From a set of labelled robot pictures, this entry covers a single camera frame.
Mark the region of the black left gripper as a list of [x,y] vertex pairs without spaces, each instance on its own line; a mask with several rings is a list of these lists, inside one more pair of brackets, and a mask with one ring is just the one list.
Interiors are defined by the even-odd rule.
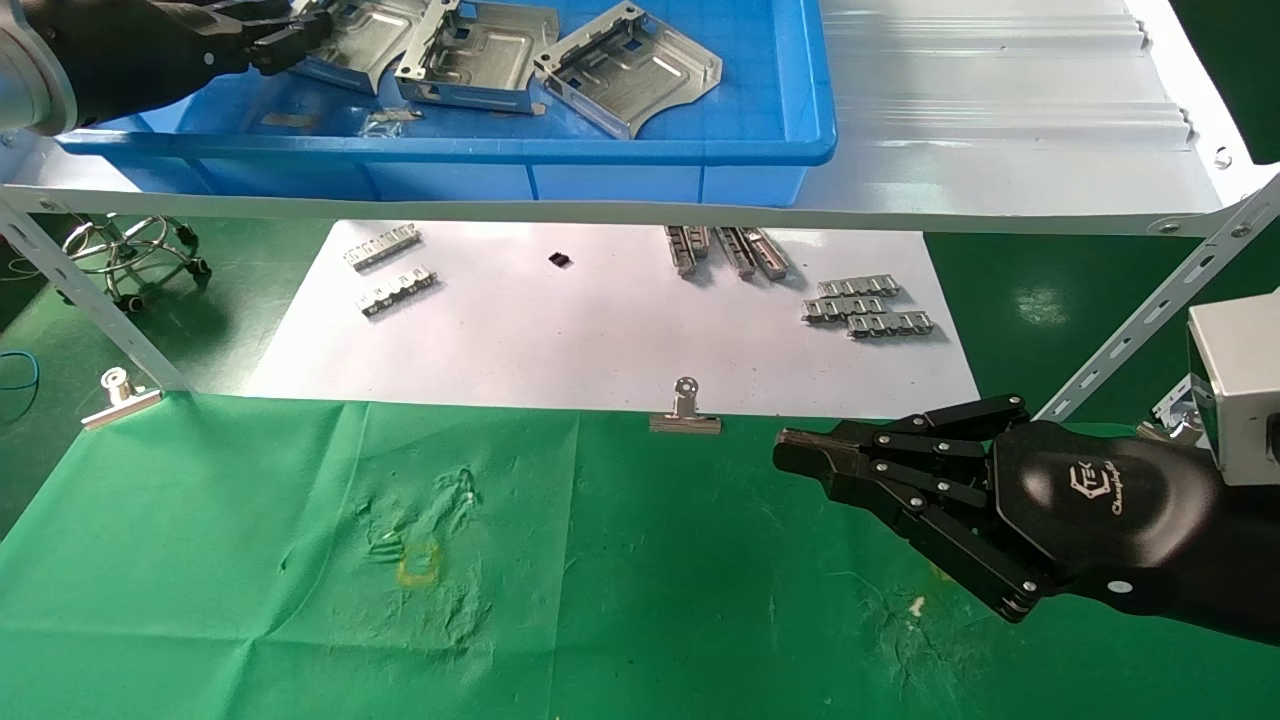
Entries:
[[248,63],[288,70],[330,38],[333,19],[294,15],[291,1],[27,1],[26,28],[60,69],[54,124],[92,126],[169,106]]

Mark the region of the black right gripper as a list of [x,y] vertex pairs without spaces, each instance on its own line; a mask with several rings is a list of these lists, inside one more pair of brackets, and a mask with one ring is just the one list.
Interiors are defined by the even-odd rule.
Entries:
[[1225,488],[1211,454],[1029,420],[1024,401],[1005,395],[887,423],[841,420],[828,432],[785,428],[774,465],[873,514],[1004,620],[1021,623],[1041,598],[1030,566],[931,502],[986,506],[992,469],[996,511],[1039,552],[1053,593],[1172,614],[1190,588],[1185,553]]

